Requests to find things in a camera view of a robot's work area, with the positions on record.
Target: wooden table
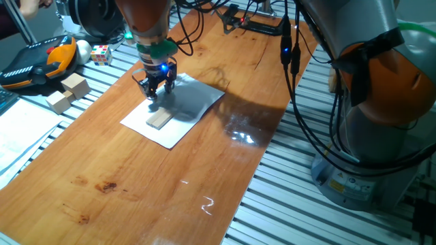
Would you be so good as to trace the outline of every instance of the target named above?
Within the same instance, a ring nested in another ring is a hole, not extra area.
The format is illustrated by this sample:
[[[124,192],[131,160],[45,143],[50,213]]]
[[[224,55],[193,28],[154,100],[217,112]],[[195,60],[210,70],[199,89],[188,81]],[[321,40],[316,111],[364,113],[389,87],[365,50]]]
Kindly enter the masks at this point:
[[[184,22],[194,29],[197,14]],[[1,232],[21,244],[221,242],[290,97],[280,37],[224,35],[218,17],[205,22],[194,56],[176,56],[180,73],[225,91],[202,120],[172,150],[120,124],[144,100],[137,63],[0,191]],[[182,38],[180,24],[169,36]]]

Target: black bracket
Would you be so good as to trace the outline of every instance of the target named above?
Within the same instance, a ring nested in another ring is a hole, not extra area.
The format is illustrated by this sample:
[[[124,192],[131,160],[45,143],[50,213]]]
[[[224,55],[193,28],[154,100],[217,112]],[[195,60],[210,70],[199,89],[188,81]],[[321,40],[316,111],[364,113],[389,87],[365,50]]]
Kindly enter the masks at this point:
[[[145,71],[146,78],[144,80],[137,80],[133,75],[132,78],[138,84],[145,97],[155,100],[157,98],[157,87],[163,81],[166,81],[164,85],[165,92],[171,93],[174,89],[174,82],[177,78],[176,63],[169,62],[167,65],[163,64],[163,66],[147,67],[146,69],[135,71],[134,74],[139,71]]]
[[[256,21],[251,21],[249,18],[242,20],[241,18],[235,17],[238,13],[238,5],[230,4],[230,7],[225,11],[224,14],[217,12],[218,17],[223,21],[224,33],[229,34],[236,28],[241,28],[248,31],[254,31],[257,33],[270,35],[270,36],[280,36],[282,34],[283,20],[276,27],[263,24]]]

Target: wooden block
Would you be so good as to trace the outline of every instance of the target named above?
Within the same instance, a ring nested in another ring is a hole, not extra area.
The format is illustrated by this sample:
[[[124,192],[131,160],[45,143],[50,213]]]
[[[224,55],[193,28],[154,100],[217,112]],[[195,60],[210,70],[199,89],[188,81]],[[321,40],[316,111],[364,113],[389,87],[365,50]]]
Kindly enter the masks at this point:
[[[62,86],[65,90],[72,92],[76,99],[82,99],[91,92],[87,80],[76,73],[62,81]]]
[[[46,99],[47,104],[57,114],[62,114],[71,107],[67,97],[61,92],[56,91]]]
[[[63,93],[63,95],[65,95],[65,97],[67,97],[69,103],[73,103],[73,101],[76,100],[76,97],[74,96],[74,94],[71,91],[65,91]]]
[[[160,130],[173,117],[173,113],[165,108],[158,109],[148,120],[147,125]]]

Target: white paper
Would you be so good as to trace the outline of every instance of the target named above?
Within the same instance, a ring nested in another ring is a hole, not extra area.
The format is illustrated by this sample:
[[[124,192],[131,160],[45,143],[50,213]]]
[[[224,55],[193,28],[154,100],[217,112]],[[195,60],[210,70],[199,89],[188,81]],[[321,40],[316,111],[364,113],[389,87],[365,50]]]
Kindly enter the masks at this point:
[[[224,92],[199,82],[187,74],[177,76],[172,93],[165,93],[164,87],[157,89],[157,101],[146,99],[133,110],[121,124],[166,148],[172,148],[201,119],[209,107]],[[174,112],[174,117],[160,130],[147,125],[146,121],[157,111],[165,108]]]
[[[61,121],[55,114],[18,100],[0,116],[0,175]]]
[[[42,139],[40,139],[30,150],[28,150],[23,157],[21,157],[19,160],[17,160],[13,166],[10,166],[9,169],[5,171],[4,174],[0,176],[0,190],[3,189],[3,187],[7,186],[9,182],[14,178],[16,173],[20,171],[20,169],[27,163],[27,161],[35,154],[35,152],[38,150],[38,148],[46,141],[48,136],[50,136],[51,133],[56,129],[56,127],[53,127],[52,130],[50,130],[46,135],[43,136]]]

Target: black cable bundle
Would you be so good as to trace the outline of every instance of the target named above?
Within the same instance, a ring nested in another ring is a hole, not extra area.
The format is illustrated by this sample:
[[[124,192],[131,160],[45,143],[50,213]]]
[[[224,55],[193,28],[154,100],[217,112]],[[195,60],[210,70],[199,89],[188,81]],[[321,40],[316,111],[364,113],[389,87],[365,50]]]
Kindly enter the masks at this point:
[[[215,3],[213,3],[211,0],[194,0],[192,2],[190,1],[186,1],[186,0],[175,0],[176,3],[176,13],[178,16],[178,20],[180,22],[180,25],[182,27],[183,33],[185,34],[185,37],[182,40],[179,41],[174,41],[173,39],[169,38],[170,41],[174,42],[178,49],[185,55],[187,56],[192,56],[193,55],[193,46],[192,43],[198,41],[202,34],[203,34],[203,30],[204,30],[204,14],[205,13],[209,13],[211,11],[214,10],[218,10],[220,7],[223,7],[226,3],[228,3],[230,0],[218,0]],[[247,4],[247,9],[245,10],[244,16],[243,18],[245,19],[245,17],[247,16],[247,12],[248,9],[250,8],[250,6],[256,3],[256,10],[253,14],[253,16],[256,15],[256,13],[258,12],[258,7],[259,7],[259,3],[255,2],[254,0],[249,0],[248,4]],[[211,7],[209,8],[204,8],[205,5],[210,5]],[[185,8],[188,10],[196,10],[198,11],[198,23],[197,23],[197,27],[195,28],[195,30],[193,30],[190,34],[187,33],[186,28],[185,28],[185,24],[183,23],[183,19],[182,19],[182,15],[181,15],[181,8]],[[201,29],[200,29],[200,33],[198,34],[198,36],[194,39],[191,40],[191,36],[196,33],[199,29],[201,25]],[[182,46],[183,45],[189,45],[189,49],[190,51],[187,52],[185,51]]]
[[[331,165],[333,165],[335,168],[341,170],[342,172],[345,172],[347,174],[352,174],[355,176],[360,176],[360,177],[378,177],[378,176],[386,176],[388,174],[393,174],[393,173],[397,173],[399,171],[402,171],[404,169],[416,166],[418,164],[420,164],[423,160],[429,158],[435,151],[436,151],[436,144],[432,144],[429,147],[418,151],[418,152],[414,152],[412,154],[409,154],[407,156],[401,157],[400,159],[397,159],[395,161],[389,161],[389,162],[385,162],[385,163],[371,163],[371,162],[364,162],[361,161],[359,163],[356,163],[354,161],[350,161],[348,159],[343,158],[341,155],[335,153],[333,150],[331,150],[329,147],[327,147],[323,142],[321,142],[321,140],[312,132],[312,130],[307,126],[306,122],[304,121],[303,117],[301,116],[300,112],[298,111],[298,107],[297,107],[297,103],[296,103],[296,94],[295,94],[295,90],[296,90],[296,76],[300,70],[300,56],[301,56],[301,51],[300,51],[300,47],[299,47],[299,35],[300,35],[300,30],[299,30],[299,20],[300,20],[300,7],[301,7],[301,3],[299,2],[299,0],[294,0],[295,4],[296,4],[296,28],[297,28],[297,32],[296,32],[296,44],[294,46],[294,49],[292,50],[292,63],[291,63],[291,74],[292,74],[292,85],[290,82],[290,78],[289,78],[289,74],[287,73],[288,71],[288,65],[289,63],[287,62],[287,60],[284,59],[284,57],[287,57],[287,54],[285,54],[285,50],[288,50],[287,48],[283,48],[283,38],[286,39],[290,39],[290,37],[287,37],[285,34],[286,33],[290,33],[290,24],[285,24],[283,26],[283,37],[282,37],[282,45],[281,45],[281,62],[283,64],[283,70],[285,72],[285,79],[286,79],[286,83],[287,83],[287,87],[290,93],[290,97],[292,100],[292,105],[294,108],[294,114],[297,120],[298,125],[300,126],[302,132],[304,133],[304,135],[306,136],[306,138],[308,139],[308,141],[311,143],[311,145],[314,147],[314,149],[325,158],[325,160],[327,162],[329,162]],[[309,25],[313,25],[314,23],[311,21],[311,19],[309,18],[309,15],[306,12],[302,13],[303,16],[306,19],[306,22]],[[285,16],[283,17],[284,20],[289,20],[289,18],[287,17],[287,1],[285,1]],[[332,58],[331,52],[329,50],[327,50],[327,53],[329,54],[330,58]],[[341,122],[341,107],[342,107],[342,103],[343,103],[343,93],[341,91],[340,85],[341,85],[341,81],[340,81],[340,74],[339,74],[339,70],[336,70],[337,73],[337,95],[335,96],[334,99],[334,107],[332,109],[332,116],[334,114],[334,109],[336,107],[336,103],[339,102],[338,104],[338,119],[337,119],[337,133],[339,132],[339,124]],[[330,127],[332,126],[332,120],[333,117],[330,117]],[[332,141],[334,143],[334,139],[332,136],[332,132],[330,132],[330,136],[332,138]],[[367,170],[374,170],[374,171],[383,171],[383,172],[379,172],[377,174],[359,174],[353,171],[349,171],[346,170],[344,168],[342,168],[341,166],[337,165],[336,163],[334,163],[331,159],[329,159],[323,152],[322,150],[315,144],[315,142],[313,141],[315,140],[322,148],[323,150],[326,150],[328,153],[330,153],[332,156],[335,156],[336,158],[338,158],[340,161],[347,163],[349,165],[352,165],[354,167],[359,167],[361,169],[367,169]],[[342,148],[342,150],[346,151],[345,147],[343,146],[341,140],[339,139],[339,146],[340,148]]]

